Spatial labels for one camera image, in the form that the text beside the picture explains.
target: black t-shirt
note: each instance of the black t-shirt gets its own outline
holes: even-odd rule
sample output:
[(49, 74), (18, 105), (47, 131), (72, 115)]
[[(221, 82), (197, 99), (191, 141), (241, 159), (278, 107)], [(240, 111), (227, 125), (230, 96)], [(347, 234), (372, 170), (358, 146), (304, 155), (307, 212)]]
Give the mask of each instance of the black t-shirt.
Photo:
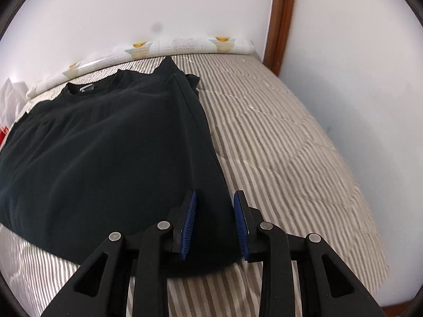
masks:
[(152, 74), (68, 83), (37, 104), (0, 152), (0, 222), (80, 264), (111, 232), (131, 235), (165, 220), (192, 188), (197, 215), (185, 273), (238, 259), (198, 81), (167, 57)]

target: white plastic bag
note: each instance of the white plastic bag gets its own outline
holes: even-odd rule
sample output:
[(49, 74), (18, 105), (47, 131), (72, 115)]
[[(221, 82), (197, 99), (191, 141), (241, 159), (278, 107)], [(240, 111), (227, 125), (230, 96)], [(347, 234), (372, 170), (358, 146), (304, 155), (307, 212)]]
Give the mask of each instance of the white plastic bag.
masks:
[(8, 78), (0, 89), (0, 129), (10, 129), (26, 104), (28, 88), (25, 82), (12, 83)]

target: bed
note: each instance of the bed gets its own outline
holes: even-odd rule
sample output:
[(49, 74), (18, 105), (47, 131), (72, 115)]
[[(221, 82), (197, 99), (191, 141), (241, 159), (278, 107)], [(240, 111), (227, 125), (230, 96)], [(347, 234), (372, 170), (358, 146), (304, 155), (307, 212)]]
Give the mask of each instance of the bed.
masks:
[[(263, 56), (261, 50), (250, 55), (186, 53), (173, 55), (173, 60), (184, 72), (201, 78), (200, 102), (230, 193), (243, 189), (267, 221), (288, 233), (321, 234), (375, 293), (388, 266), (369, 207), (324, 131), (275, 76), (282, 63), (292, 7), (293, 0), (272, 0)], [(150, 73), (162, 59), (105, 67), (75, 76), (71, 82), (92, 82), (118, 68)], [(23, 111), (54, 98), (65, 84), (30, 96)], [(76, 264), (0, 226), (0, 272), (30, 316), (40, 316), (76, 270)], [(260, 264), (246, 262), (208, 276), (169, 280), (170, 315), (257, 316), (260, 282)], [(127, 316), (131, 315), (133, 288), (131, 282)], [(298, 284), (296, 297), (300, 316)]]

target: metal screw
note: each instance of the metal screw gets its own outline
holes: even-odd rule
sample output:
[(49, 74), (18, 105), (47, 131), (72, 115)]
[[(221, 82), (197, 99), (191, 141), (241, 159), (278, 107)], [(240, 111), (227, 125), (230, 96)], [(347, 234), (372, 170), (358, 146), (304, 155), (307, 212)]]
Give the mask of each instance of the metal screw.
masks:
[(171, 224), (168, 221), (161, 221), (160, 223), (157, 224), (157, 227), (160, 230), (166, 230), (168, 228), (170, 228)]
[(111, 240), (112, 242), (114, 242), (114, 241), (117, 241), (117, 240), (119, 240), (119, 239), (121, 239), (121, 234), (120, 234), (120, 232), (112, 232), (110, 235), (109, 235), (109, 240)]
[(260, 227), (263, 230), (271, 230), (273, 228), (273, 224), (269, 223), (268, 221), (263, 221), (263, 222), (260, 223)]
[(308, 236), (308, 238), (310, 239), (310, 241), (312, 241), (314, 243), (319, 243), (321, 241), (321, 237), (318, 234), (310, 234), (310, 236)]

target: mattress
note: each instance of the mattress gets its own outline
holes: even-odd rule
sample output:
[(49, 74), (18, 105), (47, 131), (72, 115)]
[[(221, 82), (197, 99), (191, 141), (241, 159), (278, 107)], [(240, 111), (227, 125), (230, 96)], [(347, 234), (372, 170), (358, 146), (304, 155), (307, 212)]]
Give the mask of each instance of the mattress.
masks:
[[(289, 89), (254, 57), (172, 56), (201, 77), (198, 90), (229, 192), (244, 190), (249, 205), (287, 233), (322, 235), (364, 286), (375, 293), (388, 273), (371, 212), (348, 166)], [(89, 83), (117, 69), (151, 73), (163, 57), (96, 71)], [(61, 84), (32, 99), (53, 99)], [(0, 271), (30, 316), (40, 316), (76, 264), (35, 247), (0, 225)], [(241, 261), (210, 275), (168, 280), (170, 316), (258, 316), (261, 263)], [(295, 262), (294, 277), (297, 278)], [(131, 280), (126, 315), (131, 316)], [(298, 281), (296, 312), (301, 316)]]

